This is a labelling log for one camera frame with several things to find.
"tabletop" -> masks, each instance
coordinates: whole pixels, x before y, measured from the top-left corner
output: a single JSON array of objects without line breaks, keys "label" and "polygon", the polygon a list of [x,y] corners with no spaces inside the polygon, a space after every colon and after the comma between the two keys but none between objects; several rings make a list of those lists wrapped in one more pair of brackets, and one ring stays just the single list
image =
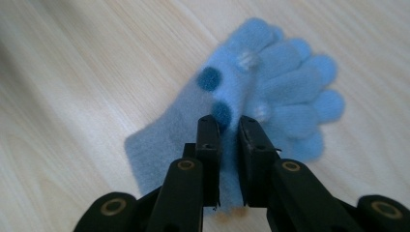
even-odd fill
[{"label": "tabletop", "polygon": [[[382,194],[410,208],[410,2],[0,3],[0,231],[72,231],[91,203],[140,197],[125,139],[154,122],[249,17],[304,38],[338,65],[346,108],[307,165],[337,198]],[[265,211],[204,231],[268,231]]]}]

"blue fabric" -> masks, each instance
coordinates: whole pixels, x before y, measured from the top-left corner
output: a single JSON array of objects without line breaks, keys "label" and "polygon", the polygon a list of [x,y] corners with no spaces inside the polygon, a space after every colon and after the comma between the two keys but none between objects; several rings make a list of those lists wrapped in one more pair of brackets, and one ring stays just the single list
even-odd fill
[{"label": "blue fabric", "polygon": [[328,89],[335,61],[312,55],[302,39],[252,18],[222,43],[177,100],[153,124],[127,138],[125,147],[142,194],[158,187],[169,164],[194,142],[196,120],[212,113],[221,127],[220,203],[242,205],[237,173],[239,119],[259,121],[283,158],[314,160],[323,153],[320,125],[338,120],[344,101]]}]

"light wood surface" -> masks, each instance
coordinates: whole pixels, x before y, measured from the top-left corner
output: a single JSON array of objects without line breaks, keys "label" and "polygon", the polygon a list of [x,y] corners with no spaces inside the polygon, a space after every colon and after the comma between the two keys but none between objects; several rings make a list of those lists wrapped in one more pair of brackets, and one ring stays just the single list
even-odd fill
[{"label": "light wood surface", "polygon": [[[337,60],[346,110],[312,171],[350,204],[379,193],[410,207],[409,13],[406,0],[2,0],[0,231],[72,231],[98,197],[139,197],[125,138],[251,16]],[[264,214],[204,231],[268,231]]]}]

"wooden table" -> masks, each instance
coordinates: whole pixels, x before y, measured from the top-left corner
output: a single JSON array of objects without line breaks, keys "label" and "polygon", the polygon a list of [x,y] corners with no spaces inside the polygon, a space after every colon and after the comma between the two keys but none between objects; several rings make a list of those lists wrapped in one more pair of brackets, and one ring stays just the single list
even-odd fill
[{"label": "wooden table", "polygon": [[[338,63],[342,119],[308,166],[338,198],[410,208],[410,2],[0,3],[0,231],[72,231],[98,197],[140,196],[124,151],[213,49],[258,16]],[[264,210],[204,231],[268,231]]]}]

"dark blue polka dot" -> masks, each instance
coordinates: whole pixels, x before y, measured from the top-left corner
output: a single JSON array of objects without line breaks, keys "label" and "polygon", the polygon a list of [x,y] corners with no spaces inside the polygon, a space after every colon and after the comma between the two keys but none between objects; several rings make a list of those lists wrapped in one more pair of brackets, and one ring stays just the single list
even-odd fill
[{"label": "dark blue polka dot", "polygon": [[199,74],[196,82],[203,90],[212,92],[220,86],[221,80],[222,76],[219,70],[207,67]]},{"label": "dark blue polka dot", "polygon": [[217,101],[212,106],[212,115],[220,126],[220,131],[225,131],[232,121],[232,111],[229,106],[222,101]]}]

